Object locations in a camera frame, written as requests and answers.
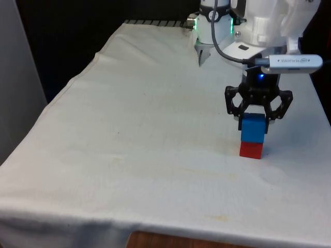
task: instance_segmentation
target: white cloth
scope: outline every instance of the white cloth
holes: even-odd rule
[[[0,240],[124,248],[135,230],[265,247],[331,246],[331,129],[309,75],[261,161],[238,156],[224,90],[241,71],[190,32],[123,25],[0,167]]]

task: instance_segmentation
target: black background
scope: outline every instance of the black background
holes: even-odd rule
[[[185,20],[199,10],[200,0],[17,0],[47,100],[79,74],[125,19]],[[328,40],[330,0],[320,9],[302,39],[304,53],[331,59]],[[312,76],[331,120],[330,66]]]

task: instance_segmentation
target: red cube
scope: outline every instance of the red cube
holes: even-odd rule
[[[261,159],[263,144],[242,142],[240,146],[240,157]]]

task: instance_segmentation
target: blue cube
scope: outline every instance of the blue cube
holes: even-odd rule
[[[266,129],[264,114],[245,113],[242,123],[242,141],[251,143],[264,143]]]

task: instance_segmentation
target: black cable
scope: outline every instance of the black cable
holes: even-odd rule
[[[239,58],[231,57],[228,54],[225,54],[219,48],[216,37],[215,37],[215,16],[216,16],[217,5],[218,5],[218,0],[215,0],[213,17],[212,17],[212,39],[213,39],[213,44],[215,46],[216,51],[219,53],[219,55],[221,55],[223,58],[225,58],[227,60],[230,60],[230,61],[233,61],[233,62],[236,62],[236,63],[240,63],[240,64],[243,64],[243,65],[254,64],[249,59],[239,59]]]

